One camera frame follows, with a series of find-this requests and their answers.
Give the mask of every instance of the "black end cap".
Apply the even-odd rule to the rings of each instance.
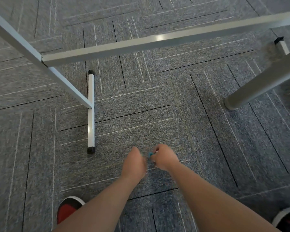
[[[95,147],[88,147],[87,148],[87,154],[94,154],[96,152],[96,148]]]
[[[89,71],[88,71],[88,75],[89,75],[89,74],[93,74],[93,76],[95,76],[95,72],[94,72],[93,70],[89,70]]]
[[[274,44],[276,45],[278,42],[284,40],[284,37],[278,37],[275,41],[274,41]]]

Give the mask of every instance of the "sneaker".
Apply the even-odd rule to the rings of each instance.
[[[272,225],[282,232],[290,232],[290,208],[280,211],[274,218]]]
[[[69,196],[68,198],[65,198],[58,207],[57,225],[63,222],[84,204],[85,202],[76,196]]]

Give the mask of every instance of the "person's right hand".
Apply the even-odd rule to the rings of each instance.
[[[151,161],[155,162],[156,166],[162,170],[170,172],[170,169],[179,160],[174,151],[166,144],[158,144],[154,148],[154,155],[151,155]]]

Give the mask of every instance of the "hand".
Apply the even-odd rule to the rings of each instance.
[[[147,160],[142,157],[137,147],[132,147],[131,152],[128,153],[124,161],[124,165],[121,171],[121,177],[129,178],[135,184],[138,184],[140,180],[145,176],[147,170]]]
[[[166,144],[158,144],[153,153],[155,154],[150,157],[151,161],[162,170],[170,172],[172,166],[179,163],[174,151]]]

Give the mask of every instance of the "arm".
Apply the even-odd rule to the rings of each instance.
[[[147,161],[133,147],[119,179],[60,223],[54,232],[113,232],[131,191],[145,176],[146,169]]]
[[[181,164],[167,145],[159,144],[155,152],[151,159],[175,180],[201,232],[279,231],[254,211]]]

